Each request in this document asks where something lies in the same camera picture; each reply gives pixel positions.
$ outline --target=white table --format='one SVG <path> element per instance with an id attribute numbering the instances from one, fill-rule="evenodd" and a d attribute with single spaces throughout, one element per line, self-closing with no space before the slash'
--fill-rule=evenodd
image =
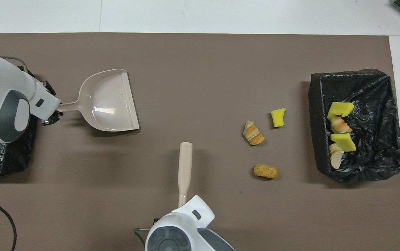
<path id="1" fill-rule="evenodd" d="M 388 0 L 0 0 L 0 33 L 387 35 L 400 115 L 400 13 Z"/>

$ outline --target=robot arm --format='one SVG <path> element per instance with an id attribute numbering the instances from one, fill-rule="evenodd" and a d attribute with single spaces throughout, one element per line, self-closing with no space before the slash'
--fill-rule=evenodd
<path id="1" fill-rule="evenodd" d="M 40 81 L 0 57 L 0 143 L 19 138 L 30 114 L 49 119 L 59 103 Z"/>

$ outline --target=dustpan handle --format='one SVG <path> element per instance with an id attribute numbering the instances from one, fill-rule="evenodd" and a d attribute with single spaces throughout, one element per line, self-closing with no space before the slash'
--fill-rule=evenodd
<path id="1" fill-rule="evenodd" d="M 57 108 L 58 111 L 65 113 L 69 111 L 77 111 L 79 110 L 79 105 L 78 102 L 73 102 L 73 103 L 67 103 L 67 104 L 61 104 Z"/>
<path id="2" fill-rule="evenodd" d="M 180 144 L 180 159 L 178 162 L 178 207 L 186 203 L 187 189 L 191 183 L 192 168 L 192 143 L 183 142 Z"/>

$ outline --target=dustpan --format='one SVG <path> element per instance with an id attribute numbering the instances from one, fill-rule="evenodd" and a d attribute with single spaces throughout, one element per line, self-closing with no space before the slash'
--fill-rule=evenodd
<path id="1" fill-rule="evenodd" d="M 92 127 L 119 132 L 139 129 L 127 71 L 106 70 L 87 78 L 76 102 L 61 104 L 58 111 L 80 111 Z"/>

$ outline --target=brown mat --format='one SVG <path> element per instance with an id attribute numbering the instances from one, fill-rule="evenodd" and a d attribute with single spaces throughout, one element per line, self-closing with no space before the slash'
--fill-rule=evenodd
<path id="1" fill-rule="evenodd" d="M 400 250 L 400 174 L 347 186 L 319 173 L 307 101 L 312 73 L 393 75 L 388 37 L 0 34 L 0 56 L 22 58 L 63 103 L 93 73 L 123 68 L 141 124 L 105 133 L 74 112 L 39 127 L 29 168 L 0 178 L 17 250 L 144 250 L 132 230 L 176 207 L 183 141 L 194 146 L 189 197 L 209 204 L 211 229 L 236 250 Z M 286 125 L 273 129 L 282 107 Z M 247 120 L 261 145 L 243 138 Z M 258 163 L 280 178 L 253 176 Z M 9 227 L 0 217 L 0 250 Z"/>

